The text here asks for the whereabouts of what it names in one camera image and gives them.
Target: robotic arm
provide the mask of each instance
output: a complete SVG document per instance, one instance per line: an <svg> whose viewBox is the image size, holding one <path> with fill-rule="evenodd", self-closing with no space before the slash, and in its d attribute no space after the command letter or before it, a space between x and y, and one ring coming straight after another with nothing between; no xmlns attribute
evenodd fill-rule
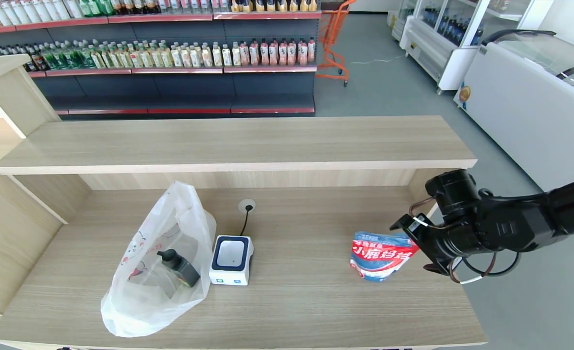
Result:
<svg viewBox="0 0 574 350"><path fill-rule="evenodd" d="M526 197L495 197L487 189L475 187L475 179L464 170L433 177L425 183L430 196L410 207L391 230L402 228L433 262L425 270L450 276L461 259L480 277L503 275L520 261L520 253L531 252L574 234L574 182L550 192ZM433 224L423 213L413 210L435 200L444 224ZM491 273L496 252L516 252L512 266ZM468 263L473 254L494 252L489 268L482 272Z"/></svg>

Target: floor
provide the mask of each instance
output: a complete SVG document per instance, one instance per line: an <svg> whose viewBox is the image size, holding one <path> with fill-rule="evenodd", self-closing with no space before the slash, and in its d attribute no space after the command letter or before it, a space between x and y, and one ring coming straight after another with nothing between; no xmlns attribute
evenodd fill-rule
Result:
<svg viewBox="0 0 574 350"><path fill-rule="evenodd" d="M527 175L456 108L452 94L436 95L433 80L411 58L403 57L385 15L349 15L335 48L350 62L351 78L347 87L341 80L316 81L317 116L442 115L479 159L470 171L478 186L497 195L538 192ZM390 62L371 62L375 59ZM439 214L434 217L440 220ZM479 268L489 261L484 256L471 259ZM503 253L497 268L512 259L511 253ZM466 279L471 273L460 267L459 275ZM574 349L574 236L525 254L513 273L467 284L465 291L489 342L458 350Z"/></svg>

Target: red and blue snack bag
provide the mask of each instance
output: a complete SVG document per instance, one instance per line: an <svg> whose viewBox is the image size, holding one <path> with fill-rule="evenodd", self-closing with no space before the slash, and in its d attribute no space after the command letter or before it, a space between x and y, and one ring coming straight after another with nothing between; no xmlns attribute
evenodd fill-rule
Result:
<svg viewBox="0 0 574 350"><path fill-rule="evenodd" d="M351 241L349 264L363 279L382 282L416 252L417 244L405 233L378 235L361 231L354 233Z"/></svg>

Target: white plastic bag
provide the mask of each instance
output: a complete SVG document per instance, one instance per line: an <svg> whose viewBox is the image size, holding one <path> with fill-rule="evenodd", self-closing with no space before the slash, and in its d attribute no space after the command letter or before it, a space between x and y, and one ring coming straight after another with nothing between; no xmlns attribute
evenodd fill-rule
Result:
<svg viewBox="0 0 574 350"><path fill-rule="evenodd" d="M148 336L164 329L207 296L216 223L193 186L174 182L157 201L127 247L101 301L115 336ZM184 286L162 264L158 251L174 249L200 279Z"/></svg>

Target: chest freezer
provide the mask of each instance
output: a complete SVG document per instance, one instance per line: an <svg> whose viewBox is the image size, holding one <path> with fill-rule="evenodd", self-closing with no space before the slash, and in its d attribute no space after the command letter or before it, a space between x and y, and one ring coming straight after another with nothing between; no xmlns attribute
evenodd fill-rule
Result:
<svg viewBox="0 0 574 350"><path fill-rule="evenodd" d="M547 31L483 41L455 102L544 191L574 181L574 46Z"/></svg>

